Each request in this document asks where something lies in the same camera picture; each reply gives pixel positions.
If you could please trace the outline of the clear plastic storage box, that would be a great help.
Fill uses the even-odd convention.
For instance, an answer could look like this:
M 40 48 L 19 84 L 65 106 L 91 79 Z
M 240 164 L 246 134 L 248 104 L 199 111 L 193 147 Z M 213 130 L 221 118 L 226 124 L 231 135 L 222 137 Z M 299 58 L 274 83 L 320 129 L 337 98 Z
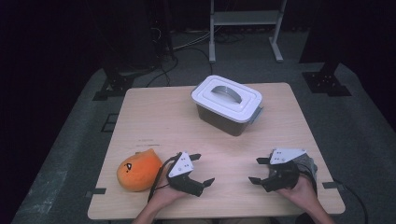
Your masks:
M 216 114 L 215 112 L 212 112 L 206 108 L 203 108 L 200 105 L 197 106 L 197 111 L 201 120 L 224 131 L 227 134 L 230 134 L 232 136 L 239 136 L 248 125 L 252 124 L 260 116 L 263 108 L 258 107 L 253 113 L 252 117 L 248 121 L 242 123 L 233 121 L 231 119 L 226 119 L 225 117 Z

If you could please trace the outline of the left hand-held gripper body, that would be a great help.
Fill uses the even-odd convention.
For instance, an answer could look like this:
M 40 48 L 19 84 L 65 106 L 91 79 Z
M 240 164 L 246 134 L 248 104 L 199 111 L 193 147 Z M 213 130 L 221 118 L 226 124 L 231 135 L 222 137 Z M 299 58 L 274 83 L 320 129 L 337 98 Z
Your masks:
M 173 189 L 199 197 L 204 188 L 201 187 L 200 182 L 190 179 L 190 173 L 194 167 L 189 156 L 187 152 L 178 153 L 168 169 L 166 177 Z

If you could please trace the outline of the person's left hand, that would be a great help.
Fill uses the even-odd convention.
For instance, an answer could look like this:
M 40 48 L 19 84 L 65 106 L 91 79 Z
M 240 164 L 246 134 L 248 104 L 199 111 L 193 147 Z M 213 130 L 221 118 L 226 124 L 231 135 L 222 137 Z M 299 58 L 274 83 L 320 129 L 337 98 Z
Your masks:
M 161 177 L 148 203 L 162 209 L 184 196 L 186 196 L 185 192 L 173 189 L 167 178 Z

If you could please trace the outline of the orange plush toy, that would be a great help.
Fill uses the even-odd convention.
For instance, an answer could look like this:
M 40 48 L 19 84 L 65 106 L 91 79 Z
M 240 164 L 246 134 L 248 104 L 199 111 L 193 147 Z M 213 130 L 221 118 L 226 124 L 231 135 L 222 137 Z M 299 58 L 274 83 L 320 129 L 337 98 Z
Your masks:
M 117 179 L 120 185 L 129 191 L 149 189 L 162 165 L 161 159 L 150 148 L 124 160 L 117 170 Z

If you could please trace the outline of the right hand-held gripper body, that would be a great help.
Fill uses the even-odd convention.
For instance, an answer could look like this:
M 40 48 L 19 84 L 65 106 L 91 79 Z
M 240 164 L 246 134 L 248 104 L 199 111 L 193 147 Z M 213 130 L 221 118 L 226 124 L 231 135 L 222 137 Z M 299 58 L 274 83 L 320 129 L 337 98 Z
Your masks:
M 298 181 L 300 170 L 295 159 L 303 156 L 305 149 L 275 148 L 269 158 L 269 176 L 262 181 L 267 192 L 294 187 Z

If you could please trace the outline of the grey fluffy cloth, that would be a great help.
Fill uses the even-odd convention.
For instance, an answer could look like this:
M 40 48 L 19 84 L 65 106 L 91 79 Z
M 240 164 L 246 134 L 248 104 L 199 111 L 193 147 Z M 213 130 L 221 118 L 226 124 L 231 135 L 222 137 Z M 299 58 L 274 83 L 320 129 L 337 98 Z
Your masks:
M 317 188 L 317 170 L 318 167 L 315 165 L 314 160 L 307 154 L 301 155 L 292 160 L 298 167 L 301 174 L 306 175 L 313 186 L 314 192 L 318 193 Z

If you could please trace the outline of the white box lid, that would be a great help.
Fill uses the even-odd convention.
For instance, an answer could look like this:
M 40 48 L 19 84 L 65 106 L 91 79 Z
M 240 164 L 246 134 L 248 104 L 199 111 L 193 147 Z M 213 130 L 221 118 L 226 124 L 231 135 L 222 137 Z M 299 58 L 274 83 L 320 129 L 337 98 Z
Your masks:
M 207 77 L 192 92 L 192 100 L 206 110 L 238 123 L 251 121 L 261 110 L 262 95 L 225 77 Z

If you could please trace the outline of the black stand base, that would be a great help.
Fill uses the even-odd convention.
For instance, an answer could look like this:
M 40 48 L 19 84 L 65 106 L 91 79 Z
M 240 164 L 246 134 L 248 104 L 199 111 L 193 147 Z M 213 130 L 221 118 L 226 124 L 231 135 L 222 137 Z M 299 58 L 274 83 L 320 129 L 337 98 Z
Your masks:
M 134 80 L 154 71 L 154 67 L 148 69 L 119 70 L 118 68 L 104 68 L 106 79 L 102 88 L 93 96 L 94 101 L 105 101 L 109 97 L 123 97 L 132 88 Z
M 339 62 L 328 61 L 316 72 L 303 72 L 303 77 L 308 88 L 313 93 L 326 93 L 331 97 L 350 96 L 348 88 L 340 83 L 335 76 Z

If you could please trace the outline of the black chair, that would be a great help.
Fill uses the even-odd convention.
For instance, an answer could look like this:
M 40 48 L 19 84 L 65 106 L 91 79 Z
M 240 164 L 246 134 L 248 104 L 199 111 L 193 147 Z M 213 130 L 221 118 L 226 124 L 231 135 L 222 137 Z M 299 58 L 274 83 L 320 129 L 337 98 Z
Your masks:
M 295 219 L 295 224 L 315 224 L 315 222 L 307 213 L 303 213 L 297 216 Z

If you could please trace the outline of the black equipment rack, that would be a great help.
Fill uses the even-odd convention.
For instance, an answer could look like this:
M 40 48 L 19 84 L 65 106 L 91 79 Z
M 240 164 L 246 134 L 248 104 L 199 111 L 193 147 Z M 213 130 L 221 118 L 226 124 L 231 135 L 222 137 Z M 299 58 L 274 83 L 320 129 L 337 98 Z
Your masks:
M 174 61 L 176 56 L 171 36 L 171 12 L 169 0 L 149 0 L 150 26 L 156 52 L 168 55 Z

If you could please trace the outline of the white metal stand frame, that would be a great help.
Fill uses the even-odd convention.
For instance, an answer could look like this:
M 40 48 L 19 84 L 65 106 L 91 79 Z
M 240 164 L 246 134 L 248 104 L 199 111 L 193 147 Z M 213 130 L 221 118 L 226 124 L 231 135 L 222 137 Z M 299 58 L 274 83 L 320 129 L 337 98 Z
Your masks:
M 269 43 L 278 63 L 284 61 L 277 44 L 281 24 L 283 21 L 288 0 L 281 0 L 277 10 L 256 10 L 256 11 L 216 11 L 215 0 L 210 1 L 209 19 L 209 44 L 208 60 L 211 63 L 216 61 L 215 28 L 220 26 L 247 26 L 247 25 L 274 25 L 275 30 L 269 37 Z

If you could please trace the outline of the black tape strip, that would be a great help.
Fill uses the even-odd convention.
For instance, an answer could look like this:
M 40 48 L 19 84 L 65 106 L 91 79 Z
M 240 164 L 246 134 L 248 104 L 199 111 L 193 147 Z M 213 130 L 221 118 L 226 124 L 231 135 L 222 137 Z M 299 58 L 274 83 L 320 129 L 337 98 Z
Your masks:
M 86 198 L 91 198 L 93 195 L 102 195 L 106 194 L 106 188 L 92 189 L 85 193 Z
M 325 189 L 338 189 L 338 190 L 345 190 L 345 187 L 338 183 L 338 182 L 324 182 L 322 183 L 323 188 Z

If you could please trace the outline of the person's right hand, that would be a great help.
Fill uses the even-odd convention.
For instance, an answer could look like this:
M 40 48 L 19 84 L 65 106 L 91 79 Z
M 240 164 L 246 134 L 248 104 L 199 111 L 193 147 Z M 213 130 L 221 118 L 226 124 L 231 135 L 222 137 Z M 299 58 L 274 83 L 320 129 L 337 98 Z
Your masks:
M 298 207 L 306 210 L 318 203 L 317 195 L 313 189 L 309 178 L 301 175 L 297 184 L 292 189 L 279 189 L 278 194 L 282 195 Z

